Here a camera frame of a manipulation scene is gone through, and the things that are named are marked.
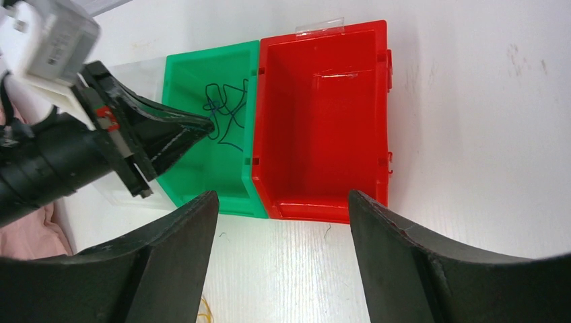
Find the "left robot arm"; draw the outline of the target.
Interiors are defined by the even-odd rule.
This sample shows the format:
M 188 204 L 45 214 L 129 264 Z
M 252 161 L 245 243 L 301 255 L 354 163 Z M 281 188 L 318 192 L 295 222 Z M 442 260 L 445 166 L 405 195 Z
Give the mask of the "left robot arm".
M 8 225 L 99 178 L 115 173 L 133 196 L 167 172 L 214 130 L 206 116 L 137 95 L 100 61 L 87 64 L 73 97 L 94 128 L 53 106 L 44 120 L 15 116 L 1 78 L 1 224 Z

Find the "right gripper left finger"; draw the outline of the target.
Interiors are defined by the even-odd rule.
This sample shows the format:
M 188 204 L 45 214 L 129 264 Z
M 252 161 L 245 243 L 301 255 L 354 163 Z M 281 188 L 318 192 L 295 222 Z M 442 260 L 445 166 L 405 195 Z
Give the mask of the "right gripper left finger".
M 1 259 L 2 322 L 195 322 L 217 217 L 209 190 L 73 256 Z

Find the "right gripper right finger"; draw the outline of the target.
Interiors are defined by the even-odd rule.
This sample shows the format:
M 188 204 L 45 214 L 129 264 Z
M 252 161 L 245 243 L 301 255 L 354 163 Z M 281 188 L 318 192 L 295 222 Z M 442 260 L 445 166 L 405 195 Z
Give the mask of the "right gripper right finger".
M 372 322 L 569 322 L 570 255 L 529 259 L 476 248 L 348 196 Z

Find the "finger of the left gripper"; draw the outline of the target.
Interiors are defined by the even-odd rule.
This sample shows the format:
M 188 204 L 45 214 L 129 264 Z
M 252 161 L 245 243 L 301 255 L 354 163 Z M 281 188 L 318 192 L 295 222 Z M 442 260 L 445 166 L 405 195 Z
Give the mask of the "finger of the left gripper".
M 196 143 L 210 135 L 214 127 L 143 127 L 138 132 L 144 159 L 139 169 L 147 180 L 167 172 Z
M 212 120 L 200 114 L 194 114 L 183 110 L 171 108 L 164 104 L 144 98 L 136 94 L 117 79 L 113 79 L 114 85 L 125 93 L 124 101 L 136 113 L 158 122 L 179 124 L 184 129 L 202 132 L 209 135 L 215 126 Z

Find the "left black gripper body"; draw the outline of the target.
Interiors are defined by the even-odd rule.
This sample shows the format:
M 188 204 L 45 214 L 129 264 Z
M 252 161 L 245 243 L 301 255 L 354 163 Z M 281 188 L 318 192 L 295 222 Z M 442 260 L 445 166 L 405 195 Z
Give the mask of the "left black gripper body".
M 95 128 L 98 148 L 111 170 L 132 196 L 147 198 L 153 191 L 143 172 L 144 152 L 135 134 L 136 111 L 125 103 L 123 90 L 100 61 L 87 63 L 77 74 L 73 95 Z

